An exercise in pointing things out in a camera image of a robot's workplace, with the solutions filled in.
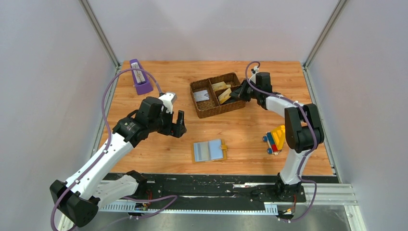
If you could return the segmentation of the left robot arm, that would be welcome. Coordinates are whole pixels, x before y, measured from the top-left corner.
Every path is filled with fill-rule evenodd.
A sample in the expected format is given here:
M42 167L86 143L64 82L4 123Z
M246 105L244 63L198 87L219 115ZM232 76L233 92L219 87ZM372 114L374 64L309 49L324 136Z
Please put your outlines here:
M106 205L126 196L141 199L147 194L147 179L135 170L108 184L100 185L100 182L119 160L147 139L150 133L176 138L186 133L183 111L178 112L176 123L172 122L176 100L173 92L142 100L138 110L120 119L109 130L105 144L81 169L65 181L56 180L51 184L53 230L56 230L54 216L57 210L69 218L75 227L83 227Z

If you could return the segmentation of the black card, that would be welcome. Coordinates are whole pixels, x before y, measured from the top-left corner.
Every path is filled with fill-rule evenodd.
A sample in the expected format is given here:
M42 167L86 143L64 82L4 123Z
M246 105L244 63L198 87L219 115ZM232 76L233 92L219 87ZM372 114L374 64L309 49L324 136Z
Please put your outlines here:
M228 100L226 100L225 102L223 102L222 105L226 105L226 104L229 104L229 103L234 103L234 102L237 102L237 101L239 101L239 100L231 97Z

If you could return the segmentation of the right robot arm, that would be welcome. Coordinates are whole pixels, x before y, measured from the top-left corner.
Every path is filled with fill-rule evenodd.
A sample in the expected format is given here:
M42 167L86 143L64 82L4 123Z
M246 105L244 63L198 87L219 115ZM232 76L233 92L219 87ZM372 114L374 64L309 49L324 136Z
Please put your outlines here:
M258 72L245 79L230 96L236 100L257 101L263 109L284 118L285 140L289 153L282 171L280 184L275 187L275 195L287 201L294 194L292 185L301 182L304 166L311 153L324 141L324 132L317 106L302 104L273 92L269 72Z

